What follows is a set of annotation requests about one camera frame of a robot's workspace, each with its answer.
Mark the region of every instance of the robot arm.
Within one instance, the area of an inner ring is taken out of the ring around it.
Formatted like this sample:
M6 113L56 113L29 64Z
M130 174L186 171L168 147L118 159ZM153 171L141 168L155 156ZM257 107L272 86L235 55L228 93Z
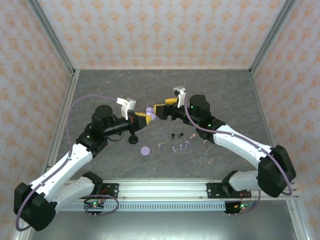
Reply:
M22 182L16 187L13 209L15 214L18 213L30 192L40 186L26 202L20 216L36 231L47 227L64 206L81 197L101 192L103 180L91 172L85 173L73 184L67 186L64 184L76 171L94 159L108 145L108 137L120 135L125 131L134 135L151 121L151 116L141 112L133 112L136 101L118 98L117 103L122 105L122 117L117 118L108 105L98 106L91 117L92 122L86 126L84 132L80 134L72 146L70 157L67 153L49 171L29 185ZM59 168L61 169L55 175L43 183Z
M154 105L154 113L161 120L166 120L168 119L168 116L171 116L172 120L181 119L183 123L192 126L187 118L185 108L179 105L179 99L184 98L186 95L185 89L182 86L179 86L173 90L176 97L166 99L165 104ZM187 111L191 120L199 127L217 131L217 133L211 133L197 128L196 131L202 139L233 151L246 159L257 169L249 172L233 171L228 174L222 181L224 184L224 191L227 194L230 194L232 191L238 192L247 189L261 189L269 196L276 198L286 188L287 184L284 177L262 149L276 159L289 181L292 181L296 177L296 171L284 147L277 145L272 148L271 146L253 141L236 132L225 122L211 115L210 105L204 95L193 95L190 98ZM256 144L258 148L249 144L246 140Z

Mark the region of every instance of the orange floral wallpaper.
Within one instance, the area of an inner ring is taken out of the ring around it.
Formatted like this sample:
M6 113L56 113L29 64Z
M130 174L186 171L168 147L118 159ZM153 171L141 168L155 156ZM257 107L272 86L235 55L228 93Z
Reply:
M320 1L297 1L254 80L272 140L293 160L319 237Z
M40 0L75 68L248 69L285 0Z
M41 174L70 75L26 0L0 1L0 239L14 189Z

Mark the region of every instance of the gray stone floor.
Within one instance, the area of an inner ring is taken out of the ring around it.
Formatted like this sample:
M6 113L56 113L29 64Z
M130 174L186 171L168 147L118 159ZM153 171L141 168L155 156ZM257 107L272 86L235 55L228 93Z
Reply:
M183 85L189 96L204 94L210 103L211 113L236 131L263 144L270 144L264 126L254 86L248 70L81 70L73 100L88 94L133 98L135 111L145 112L146 107L163 104L174 96L173 87ZM91 122L91 115L99 105L110 105L121 116L120 105L99 98L79 102L71 113L70 129L73 141ZM171 133L180 139L171 140ZM224 178L233 170L250 171L253 166L223 147L200 137L189 139L195 128L181 120L156 119L136 135L135 145L128 142L126 132L119 142L109 145L91 162L82 167L72 178L92 171L107 178ZM178 149L179 144L189 145ZM140 149L148 146L149 156L142 156ZM58 159L68 151L64 133Z

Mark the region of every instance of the metal corner post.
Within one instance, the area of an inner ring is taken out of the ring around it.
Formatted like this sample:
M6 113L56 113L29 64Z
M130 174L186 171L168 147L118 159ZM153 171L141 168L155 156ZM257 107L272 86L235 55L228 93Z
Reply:
M257 56L255 57L252 66L249 69L251 76L257 71L260 64L264 60L272 43L276 39L279 31L281 30L282 26L284 25L287 17L291 13L291 9L293 8L293 6L295 5L296 2L297 2L297 0L286 0L277 19L275 20L273 26L271 27L270 32L268 33L266 39L264 40L262 47L260 48Z
M62 47L53 27L49 23L49 20L47 19L45 12L43 11L40 3L38 2L38 0L26 0L26 1L29 3L29 6L32 8L32 10L34 11L34 14L37 16L44 31L46 32L48 38L50 39L59 57L61 58L65 68L68 70L70 74L73 74L75 72L75 69L68 55L66 54L64 48Z

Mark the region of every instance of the purple disc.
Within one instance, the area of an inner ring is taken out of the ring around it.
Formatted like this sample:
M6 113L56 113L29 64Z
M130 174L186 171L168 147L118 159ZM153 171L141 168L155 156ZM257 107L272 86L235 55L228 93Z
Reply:
M148 116L151 116L151 121L153 121L153 120L155 120L156 119L156 115L154 114L154 113L152 113L152 112L146 112L145 114L147 114Z
M150 148L147 146L143 146L140 150L142 156L148 156L150 154Z
M147 107L146 109L145 109L145 111L147 112L147 113L155 113L155 110L154 110L154 108L153 107Z

